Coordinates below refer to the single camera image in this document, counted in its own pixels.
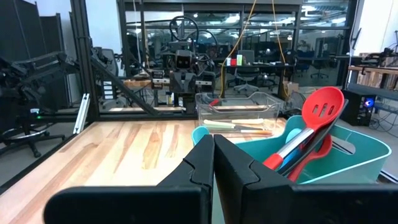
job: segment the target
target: red slotted spatula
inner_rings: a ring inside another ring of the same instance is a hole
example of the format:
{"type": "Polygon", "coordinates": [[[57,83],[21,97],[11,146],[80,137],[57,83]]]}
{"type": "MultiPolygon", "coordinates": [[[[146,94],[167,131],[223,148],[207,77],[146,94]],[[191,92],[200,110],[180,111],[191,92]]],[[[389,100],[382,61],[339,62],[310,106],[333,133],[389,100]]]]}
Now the red slotted spatula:
{"type": "Polygon", "coordinates": [[[296,147],[321,127],[331,123],[343,109],[343,93],[332,86],[313,92],[303,105],[302,116],[306,128],[284,145],[277,153],[268,157],[263,164],[276,170],[296,147]]]}

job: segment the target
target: blue light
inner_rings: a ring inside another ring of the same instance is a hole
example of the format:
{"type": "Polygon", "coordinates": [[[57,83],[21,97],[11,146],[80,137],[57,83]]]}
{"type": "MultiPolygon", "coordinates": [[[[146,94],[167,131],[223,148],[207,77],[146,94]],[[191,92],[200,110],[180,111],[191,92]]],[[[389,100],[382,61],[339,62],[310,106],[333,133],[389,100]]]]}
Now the blue light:
{"type": "Polygon", "coordinates": [[[374,105],[374,100],[372,98],[365,98],[365,107],[370,108],[374,105]]]}

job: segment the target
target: red spatula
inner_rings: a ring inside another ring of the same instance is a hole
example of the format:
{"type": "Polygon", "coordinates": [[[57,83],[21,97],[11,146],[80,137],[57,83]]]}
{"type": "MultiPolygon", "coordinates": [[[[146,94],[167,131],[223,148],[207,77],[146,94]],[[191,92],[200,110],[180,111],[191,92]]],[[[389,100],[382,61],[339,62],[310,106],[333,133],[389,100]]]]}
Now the red spatula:
{"type": "Polygon", "coordinates": [[[289,180],[296,182],[299,178],[304,167],[312,160],[320,159],[327,156],[331,150],[332,140],[331,135],[328,134],[322,142],[322,146],[319,151],[312,151],[301,163],[299,163],[294,170],[289,174],[289,180]]]}
{"type": "Polygon", "coordinates": [[[335,87],[323,87],[313,92],[303,105],[302,116],[306,128],[290,140],[277,153],[268,157],[263,164],[276,170],[297,146],[321,127],[331,123],[343,109],[343,93],[335,87]]]}

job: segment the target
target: butcher block countertop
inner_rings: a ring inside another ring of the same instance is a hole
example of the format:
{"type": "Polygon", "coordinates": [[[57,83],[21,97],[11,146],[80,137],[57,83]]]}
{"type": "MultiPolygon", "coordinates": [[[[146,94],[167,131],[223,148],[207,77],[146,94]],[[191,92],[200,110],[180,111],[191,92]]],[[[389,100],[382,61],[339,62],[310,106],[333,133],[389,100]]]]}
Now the butcher block countertop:
{"type": "MultiPolygon", "coordinates": [[[[191,151],[197,125],[198,121],[93,123],[0,195],[0,223],[43,223],[47,200],[73,186],[157,185],[191,151]]],[[[284,125],[284,120],[278,121],[275,135],[284,125]]],[[[225,136],[232,142],[263,138],[225,136]]]]}

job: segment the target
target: yellow cable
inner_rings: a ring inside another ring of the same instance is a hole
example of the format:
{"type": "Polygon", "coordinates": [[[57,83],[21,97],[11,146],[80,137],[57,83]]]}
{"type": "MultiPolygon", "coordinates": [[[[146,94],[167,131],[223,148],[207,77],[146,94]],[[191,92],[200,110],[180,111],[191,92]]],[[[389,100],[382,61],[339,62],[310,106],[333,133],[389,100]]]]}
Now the yellow cable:
{"type": "Polygon", "coordinates": [[[220,93],[220,95],[218,96],[219,98],[221,98],[221,94],[222,94],[223,91],[224,91],[223,72],[224,72],[225,62],[226,62],[227,58],[229,58],[229,57],[232,55],[232,53],[234,52],[234,50],[235,50],[236,47],[238,46],[239,42],[241,41],[242,36],[243,36],[243,33],[244,33],[244,30],[246,30],[246,27],[247,27],[248,24],[249,24],[249,21],[250,21],[251,15],[252,15],[252,13],[253,13],[254,6],[256,6],[256,3],[257,3],[257,0],[254,0],[253,5],[251,6],[251,10],[250,10],[250,14],[249,14],[248,20],[246,21],[246,23],[245,23],[245,25],[244,25],[244,27],[243,27],[243,30],[242,30],[241,35],[239,36],[238,40],[236,41],[236,44],[235,44],[234,48],[232,48],[231,52],[230,52],[229,55],[225,58],[223,64],[221,65],[221,93],[220,93]]]}
{"type": "MultiPolygon", "coordinates": [[[[275,31],[276,31],[276,37],[277,37],[277,40],[278,40],[278,44],[279,44],[280,55],[282,56],[282,60],[283,60],[283,63],[284,63],[284,65],[285,65],[285,63],[286,63],[285,55],[284,55],[283,50],[282,50],[282,45],[280,44],[279,32],[278,32],[278,25],[276,24],[276,14],[275,14],[275,3],[274,3],[274,0],[272,0],[272,12],[273,12],[273,14],[274,14],[275,31]]],[[[285,79],[285,73],[286,73],[286,69],[284,69],[284,75],[282,76],[282,80],[279,80],[280,82],[283,82],[283,81],[284,81],[284,79],[285,79]]],[[[287,91],[286,91],[286,88],[285,88],[284,85],[283,85],[283,89],[284,89],[285,95],[288,96],[287,91]]]]}

